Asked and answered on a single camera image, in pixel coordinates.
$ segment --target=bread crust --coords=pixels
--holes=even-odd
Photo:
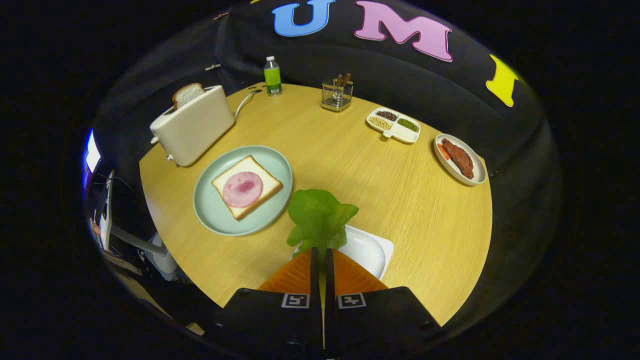
[[[227,203],[226,203],[226,202],[224,202],[224,200],[223,200],[223,202],[222,202],[222,203],[223,203],[224,205],[226,205],[226,207],[229,209],[229,212],[231,212],[231,216],[233,216],[233,217],[234,217],[234,219],[236,219],[237,221],[240,221],[240,220],[244,219],[244,218],[245,218],[247,215],[249,215],[250,213],[253,213],[253,211],[254,211],[254,210],[256,210],[260,205],[262,205],[263,203],[265,203],[267,200],[269,200],[270,198],[272,198],[272,197],[273,197],[277,192],[279,192],[280,190],[282,190],[282,188],[284,187],[284,185],[282,185],[282,182],[281,182],[280,180],[276,179],[273,175],[271,175],[271,173],[270,173],[267,169],[265,169],[264,167],[262,167],[262,165],[260,165],[260,164],[258,163],[258,161],[255,161],[255,158],[253,158],[253,156],[252,156],[252,155],[249,155],[249,156],[247,156],[247,157],[243,158],[243,159],[242,159],[242,160],[240,160],[240,161],[243,161],[243,160],[244,160],[244,159],[246,159],[246,158],[251,158],[251,160],[253,161],[253,163],[254,163],[256,166],[259,166],[260,168],[262,168],[262,169],[263,169],[267,174],[269,174],[269,176],[271,176],[275,181],[277,181],[277,182],[278,182],[278,184],[277,184],[277,185],[276,185],[276,186],[275,186],[275,187],[274,187],[270,192],[268,192],[267,194],[265,194],[265,196],[263,196],[261,199],[258,199],[258,200],[256,200],[253,204],[251,204],[251,205],[247,206],[247,207],[245,208],[245,210],[244,210],[240,215],[238,215],[238,217],[235,217],[235,216],[234,216],[234,212],[232,211],[231,206],[227,205]],[[226,173],[227,173],[227,171],[225,171],[225,172],[223,172],[222,174],[220,174],[220,175],[216,176],[216,178],[215,178],[215,179],[213,179],[213,180],[211,181],[211,184],[212,184],[212,185],[213,185],[213,187],[218,191],[218,193],[220,194],[220,197],[222,197],[222,193],[220,192],[220,189],[218,189],[218,187],[217,187],[214,183],[216,182],[216,180],[218,180],[218,178],[219,178],[219,177],[221,177],[222,175],[226,174]]]
[[[198,85],[200,87],[200,89],[202,89],[202,91],[205,91],[204,88],[202,87],[201,83],[191,83],[191,84],[187,84],[184,85],[183,87],[179,88],[178,91],[173,93],[173,96],[171,96],[171,101],[173,101],[173,109],[178,110],[178,102],[175,100],[175,97],[178,96],[178,94],[183,91],[184,89],[191,87],[193,85]]]

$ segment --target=yellow letter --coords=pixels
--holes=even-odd
[[[512,107],[513,84],[515,80],[519,80],[518,76],[498,58],[491,54],[489,56],[495,61],[495,75],[493,80],[486,82],[486,88],[502,100],[506,106]]]

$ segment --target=lentils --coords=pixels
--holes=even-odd
[[[383,130],[391,129],[391,124],[389,124],[385,119],[381,119],[379,117],[371,117],[369,121],[371,121],[371,124],[381,127]]]
[[[376,115],[380,115],[383,118],[387,119],[387,120],[391,120],[391,121],[396,121],[396,119],[398,118],[398,116],[390,111],[378,111],[376,113]]]
[[[412,131],[415,131],[416,133],[418,132],[418,127],[413,122],[410,122],[407,119],[398,120],[398,124],[406,127],[407,129],[411,129]]]

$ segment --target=bread slice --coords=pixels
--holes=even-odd
[[[202,84],[193,83],[185,85],[180,90],[176,91],[171,100],[173,101],[173,108],[178,110],[181,106],[186,105],[189,101],[205,93]]]
[[[237,221],[244,219],[247,215],[253,212],[253,210],[257,209],[258,206],[269,200],[283,188],[282,183],[278,179],[273,177],[267,170],[265,170],[262,165],[258,164],[258,162],[255,161],[255,159],[251,155],[238,161],[237,164],[230,167],[227,171],[223,172],[218,177],[213,179],[213,181],[211,181],[211,184],[216,188],[216,190],[220,194],[220,197],[222,197],[222,191],[225,188],[227,180],[229,180],[229,178],[233,175],[245,171],[253,172],[260,177],[260,180],[262,181],[262,193],[253,204],[247,206],[246,208],[235,208],[233,206],[225,204],[229,208],[229,211],[231,211],[231,215],[233,215],[234,219],[236,219]]]

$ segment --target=meat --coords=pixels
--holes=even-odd
[[[222,200],[234,208],[246,208],[262,194],[262,180],[254,172],[244,171],[227,180],[222,190]]]
[[[442,146],[445,151],[449,153],[453,162],[458,166],[462,175],[469,179],[474,178],[474,164],[471,161],[471,157],[463,149],[453,145],[447,139],[442,140]]]

